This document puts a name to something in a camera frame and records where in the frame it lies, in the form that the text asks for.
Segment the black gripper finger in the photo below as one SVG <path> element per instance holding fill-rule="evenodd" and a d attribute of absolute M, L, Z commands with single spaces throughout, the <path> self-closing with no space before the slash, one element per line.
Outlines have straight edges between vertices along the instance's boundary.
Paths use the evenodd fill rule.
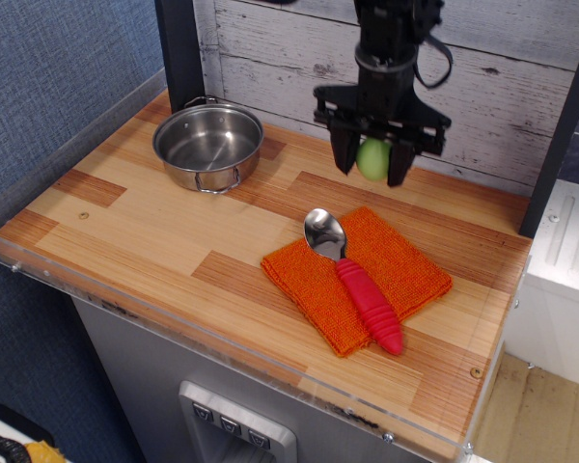
<path fill-rule="evenodd" d="M 389 152 L 387 185 L 396 187 L 403 184 L 414 159 L 421 153 L 421 147 L 408 141 L 395 142 Z"/>
<path fill-rule="evenodd" d="M 362 127 L 354 121 L 333 119 L 328 124 L 330 143 L 337 168 L 347 175 L 356 162 Z"/>

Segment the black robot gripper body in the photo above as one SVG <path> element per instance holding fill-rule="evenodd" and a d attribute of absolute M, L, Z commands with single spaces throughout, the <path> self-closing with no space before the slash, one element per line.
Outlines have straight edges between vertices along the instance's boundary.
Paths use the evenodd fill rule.
<path fill-rule="evenodd" d="M 362 127 L 361 137 L 408 141 L 421 153 L 440 155 L 451 120 L 416 95 L 418 52 L 418 46 L 407 45 L 396 57 L 378 57 L 358 45 L 358 82 L 315 87 L 315 120 L 327 129 L 333 119 L 354 121 Z"/>

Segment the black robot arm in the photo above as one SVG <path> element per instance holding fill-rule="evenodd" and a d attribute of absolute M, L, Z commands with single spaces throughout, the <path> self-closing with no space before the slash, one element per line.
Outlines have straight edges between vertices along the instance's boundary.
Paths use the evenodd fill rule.
<path fill-rule="evenodd" d="M 441 1 L 357 1 L 360 27 L 355 47 L 358 82 L 317 86 L 314 119 L 327 127 L 337 168 L 347 174 L 357 162 L 362 138 L 390 144 L 386 180 L 403 183 L 414 158 L 439 155 L 450 119 L 422 102 L 414 84 L 422 79 L 419 47 L 428 43 L 446 60 L 452 53 L 431 30 L 441 22 Z"/>

